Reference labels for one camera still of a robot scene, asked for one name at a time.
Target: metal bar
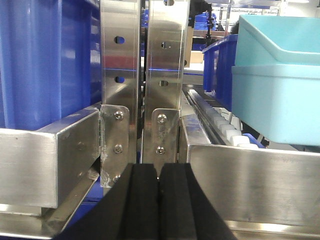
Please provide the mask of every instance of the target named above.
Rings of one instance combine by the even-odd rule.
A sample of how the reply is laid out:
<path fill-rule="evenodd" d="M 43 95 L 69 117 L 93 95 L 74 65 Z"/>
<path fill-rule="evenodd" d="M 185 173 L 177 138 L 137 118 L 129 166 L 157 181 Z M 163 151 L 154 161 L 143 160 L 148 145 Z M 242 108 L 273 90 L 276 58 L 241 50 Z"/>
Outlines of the metal bar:
<path fill-rule="evenodd" d="M 124 106 L 129 110 L 127 163 L 135 163 L 137 158 L 141 65 L 140 2 L 140 0 L 100 1 L 102 104 Z M 116 169 L 118 172 L 123 170 L 122 165 Z"/>
<path fill-rule="evenodd" d="M 123 229 L 133 165 L 128 164 L 116 185 L 96 205 L 96 207 L 68 227 L 55 240 L 116 240 Z"/>
<path fill-rule="evenodd" d="M 150 1 L 142 162 L 154 163 L 158 173 L 163 161 L 173 163 L 177 159 L 176 148 L 170 148 L 173 157 L 165 157 L 170 152 L 166 150 L 164 157 L 154 159 L 157 148 L 162 146 L 154 142 L 156 133 L 152 130 L 157 121 L 153 115 L 156 109 L 180 109 L 188 18 L 188 0 Z"/>
<path fill-rule="evenodd" d="M 57 208 L 100 155 L 99 110 L 37 131 L 0 129 L 0 203 Z"/>
<path fill-rule="evenodd" d="M 0 236 L 14 239 L 53 238 L 68 225 L 98 177 L 99 173 L 96 170 L 89 169 L 59 208 L 49 209 L 43 216 L 0 213 Z"/>

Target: light blue plastic bin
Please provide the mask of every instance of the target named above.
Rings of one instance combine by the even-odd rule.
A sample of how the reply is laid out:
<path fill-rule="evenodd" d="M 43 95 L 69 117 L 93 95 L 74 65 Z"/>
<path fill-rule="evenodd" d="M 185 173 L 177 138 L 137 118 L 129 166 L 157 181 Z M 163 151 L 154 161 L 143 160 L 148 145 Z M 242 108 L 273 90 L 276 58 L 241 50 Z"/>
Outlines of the light blue plastic bin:
<path fill-rule="evenodd" d="M 320 146 L 320 66 L 232 67 L 232 113 L 276 143 Z"/>
<path fill-rule="evenodd" d="M 320 18 L 241 15 L 236 66 L 320 65 Z"/>
<path fill-rule="evenodd" d="M 97 0 L 0 0 L 0 128 L 37 130 L 101 100 Z"/>

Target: blue plastic bin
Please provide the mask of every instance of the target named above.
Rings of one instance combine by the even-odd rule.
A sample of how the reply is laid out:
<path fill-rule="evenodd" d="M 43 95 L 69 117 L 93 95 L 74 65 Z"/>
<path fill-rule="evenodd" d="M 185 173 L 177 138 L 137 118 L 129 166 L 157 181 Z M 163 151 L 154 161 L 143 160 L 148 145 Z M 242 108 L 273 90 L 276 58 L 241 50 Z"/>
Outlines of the blue plastic bin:
<path fill-rule="evenodd" d="M 0 1 L 0 128 L 36 130 L 101 100 L 94 0 Z"/>
<path fill-rule="evenodd" d="M 232 68 L 232 113 L 281 144 L 320 146 L 320 66 Z"/>
<path fill-rule="evenodd" d="M 235 65 L 238 35 L 229 35 L 202 52 L 203 89 L 228 111 L 232 111 L 232 66 Z"/>
<path fill-rule="evenodd" d="M 320 19 L 242 15 L 232 113 L 269 140 L 320 146 Z"/>
<path fill-rule="evenodd" d="M 194 29 L 195 30 L 208 30 L 208 16 L 209 14 L 207 12 L 203 12 L 199 15 L 196 15 L 194 18 Z M 213 26 L 212 26 L 212 30 L 215 31 L 216 30 L 216 14 L 212 13 L 211 14 L 212 17 L 212 22 L 213 22 Z"/>
<path fill-rule="evenodd" d="M 320 18 L 241 15 L 236 66 L 320 64 Z"/>

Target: screw head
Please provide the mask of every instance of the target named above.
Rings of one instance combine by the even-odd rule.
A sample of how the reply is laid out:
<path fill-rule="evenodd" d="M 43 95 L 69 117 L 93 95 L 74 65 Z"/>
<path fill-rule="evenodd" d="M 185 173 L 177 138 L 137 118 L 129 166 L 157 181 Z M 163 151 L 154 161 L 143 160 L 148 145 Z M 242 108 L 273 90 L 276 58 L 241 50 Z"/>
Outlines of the screw head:
<path fill-rule="evenodd" d="M 112 179 L 112 181 L 113 181 L 114 183 L 116 183 L 116 182 L 119 180 L 119 178 L 120 178 L 120 175 L 116 175 L 116 176 Z"/>
<path fill-rule="evenodd" d="M 115 119 L 121 121 L 124 119 L 124 113 L 122 111 L 116 111 L 114 114 Z"/>
<path fill-rule="evenodd" d="M 159 114 L 157 121 L 159 124 L 164 124 L 167 121 L 167 116 L 165 114 Z"/>
<path fill-rule="evenodd" d="M 155 150 L 156 154 L 165 154 L 166 150 L 163 146 L 158 146 Z"/>
<path fill-rule="evenodd" d="M 123 146 L 121 144 L 116 144 L 113 148 L 113 151 L 116 153 L 116 154 L 120 154 L 122 153 L 124 150 Z"/>

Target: metal bracket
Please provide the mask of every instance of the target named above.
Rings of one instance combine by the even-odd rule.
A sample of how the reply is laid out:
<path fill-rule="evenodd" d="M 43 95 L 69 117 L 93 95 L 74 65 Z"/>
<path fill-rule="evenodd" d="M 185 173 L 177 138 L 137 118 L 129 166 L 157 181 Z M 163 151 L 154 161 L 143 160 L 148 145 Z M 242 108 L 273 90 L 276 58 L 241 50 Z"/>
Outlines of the metal bracket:
<path fill-rule="evenodd" d="M 119 179 L 127 164 L 132 162 L 129 156 L 129 122 L 130 113 L 127 107 L 101 105 L 100 183 L 104 188 L 111 188 Z"/>
<path fill-rule="evenodd" d="M 143 144 L 144 163 L 153 163 L 158 173 L 164 163 L 177 160 L 180 110 L 157 108 L 151 117 L 151 142 Z"/>

